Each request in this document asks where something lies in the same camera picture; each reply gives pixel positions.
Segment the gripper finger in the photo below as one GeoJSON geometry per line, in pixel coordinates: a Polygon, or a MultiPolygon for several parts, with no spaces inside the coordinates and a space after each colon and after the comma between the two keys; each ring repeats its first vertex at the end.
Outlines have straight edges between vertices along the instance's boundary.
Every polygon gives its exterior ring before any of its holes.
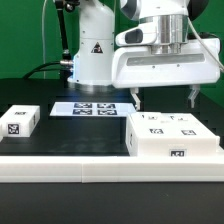
{"type": "Polygon", "coordinates": [[[199,85],[191,85],[190,86],[190,94],[188,96],[188,106],[190,108],[195,107],[195,100],[200,92],[200,86],[199,85]]]}
{"type": "Polygon", "coordinates": [[[138,97],[139,89],[138,88],[131,88],[130,89],[130,94],[135,102],[135,109],[139,110],[140,109],[140,99],[138,97]]]}

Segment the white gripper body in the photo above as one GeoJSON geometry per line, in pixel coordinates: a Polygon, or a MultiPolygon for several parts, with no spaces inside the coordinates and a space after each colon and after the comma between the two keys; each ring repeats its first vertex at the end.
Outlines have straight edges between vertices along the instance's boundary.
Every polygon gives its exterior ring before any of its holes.
{"type": "Polygon", "coordinates": [[[196,39],[182,45],[179,54],[152,54],[148,46],[122,47],[112,62],[115,88],[207,84],[219,77],[218,63],[196,39]]]}

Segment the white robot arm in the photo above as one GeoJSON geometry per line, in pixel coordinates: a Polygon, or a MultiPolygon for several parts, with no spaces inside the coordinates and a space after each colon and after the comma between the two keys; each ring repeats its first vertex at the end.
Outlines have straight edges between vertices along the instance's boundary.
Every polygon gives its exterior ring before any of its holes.
{"type": "Polygon", "coordinates": [[[81,0],[80,45],[70,85],[96,89],[189,85],[193,100],[202,84],[224,70],[217,38],[190,40],[189,8],[194,0],[120,0],[120,9],[138,25],[114,33],[115,13],[99,0],[81,0]]]}

